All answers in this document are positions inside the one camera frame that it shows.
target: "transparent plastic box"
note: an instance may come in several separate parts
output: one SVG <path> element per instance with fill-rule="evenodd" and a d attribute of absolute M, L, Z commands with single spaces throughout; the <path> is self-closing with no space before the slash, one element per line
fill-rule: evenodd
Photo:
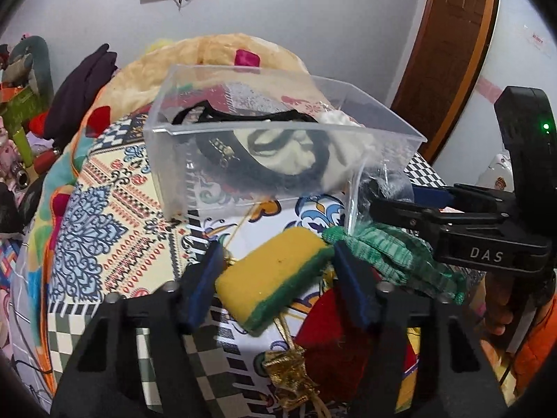
<path fill-rule="evenodd" d="M 224 113 L 251 116 L 294 108 L 315 117 L 336 109 L 361 126 L 199 123 L 189 118 L 172 125 L 183 108 L 204 100 Z M 271 199 L 283 203 L 346 191 L 351 180 L 357 190 L 365 166 L 386 164 L 402 170 L 425 141 L 411 125 L 349 83 L 275 69 L 209 65 L 172 66 L 149 111 L 144 136 L 167 219 L 192 209 L 214 217 L 243 215 L 245 206 Z M 254 153 L 254 139 L 257 146 L 269 146 L 267 151 Z M 287 141 L 271 148 L 279 139 Z"/>

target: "wall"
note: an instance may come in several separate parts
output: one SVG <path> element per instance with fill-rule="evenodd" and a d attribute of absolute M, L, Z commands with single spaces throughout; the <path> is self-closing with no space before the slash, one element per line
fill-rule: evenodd
<path fill-rule="evenodd" d="M 542 50 L 531 41 L 534 34 L 544 41 Z M 500 89 L 541 88 L 557 111 L 557 46 L 529 0 L 500 0 L 481 76 Z M 493 104 L 476 88 L 433 166 L 448 184 L 474 184 L 502 149 Z"/>
<path fill-rule="evenodd" d="M 384 101 L 417 0 L 23 0 L 0 40 L 43 36 L 55 87 L 101 43 L 124 66 L 158 38 L 243 32 L 299 55 L 310 72 Z"/>
<path fill-rule="evenodd" d="M 416 37 L 418 36 L 418 31 L 420 25 L 422 24 L 423 12 L 425 10 L 425 3 L 427 0 L 418 0 L 416 4 L 416 11 L 414 12 L 414 18 L 412 19 L 412 24 L 410 26 L 410 31 L 408 33 L 408 38 L 406 39 L 405 48 L 402 50 L 402 55 L 400 56 L 400 61 L 398 62 L 397 71 L 394 74 L 393 82 L 389 88 L 385 99 L 385 105 L 390 107 L 393 104 L 394 98 L 397 95 L 398 87 L 402 81 L 402 77 L 405 74 L 406 66 L 408 65 L 408 60 L 410 60 L 410 55 L 414 49 L 414 44 L 416 43 Z"/>

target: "sponge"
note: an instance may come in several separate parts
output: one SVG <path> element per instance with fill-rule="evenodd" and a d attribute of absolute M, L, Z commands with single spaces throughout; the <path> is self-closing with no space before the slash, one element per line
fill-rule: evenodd
<path fill-rule="evenodd" d="M 310 286 L 333 253 L 318 235 L 292 227 L 230 266 L 215 289 L 242 328 L 257 334 Z"/>

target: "patterned tablecloth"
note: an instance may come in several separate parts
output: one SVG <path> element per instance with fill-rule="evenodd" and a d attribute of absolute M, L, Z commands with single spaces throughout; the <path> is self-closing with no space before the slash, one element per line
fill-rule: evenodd
<path fill-rule="evenodd" d="M 110 126 L 92 148 L 64 216 L 55 251 L 48 303 L 48 342 L 57 381 L 85 325 L 107 292 L 127 297 L 151 293 L 165 281 L 177 279 L 204 253 L 207 241 L 229 243 L 242 258 L 285 227 L 304 226 L 316 233 L 341 224 L 341 196 L 300 198 L 295 205 L 278 201 L 258 206 L 247 218 L 212 219 L 191 211 L 185 219 L 166 221 L 151 177 L 143 124 L 146 114 L 121 119 Z M 420 185 L 444 185 L 416 155 L 406 170 Z M 231 240 L 233 231 L 241 230 Z M 322 293 L 316 283 L 296 300 L 286 316 L 296 334 Z M 160 409 L 147 329 L 138 331 L 138 354 L 147 403 Z M 187 352 L 199 384 L 215 417 L 282 416 L 268 377 L 261 369 L 262 352 L 285 348 L 274 326 L 253 338 L 214 298 L 207 320 L 194 336 L 185 337 Z M 405 374 L 413 382 L 416 366 Z M 344 410 L 343 404 L 331 404 Z M 305 405 L 291 415 L 315 414 Z"/>

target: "person's hand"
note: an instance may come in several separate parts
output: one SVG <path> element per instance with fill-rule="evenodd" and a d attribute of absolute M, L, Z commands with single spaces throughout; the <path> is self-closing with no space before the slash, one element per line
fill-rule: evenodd
<path fill-rule="evenodd" d="M 512 312 L 507 308 L 511 298 L 514 278 L 510 275 L 486 275 L 486 329 L 495 335 L 505 333 L 505 325 L 512 322 Z"/>

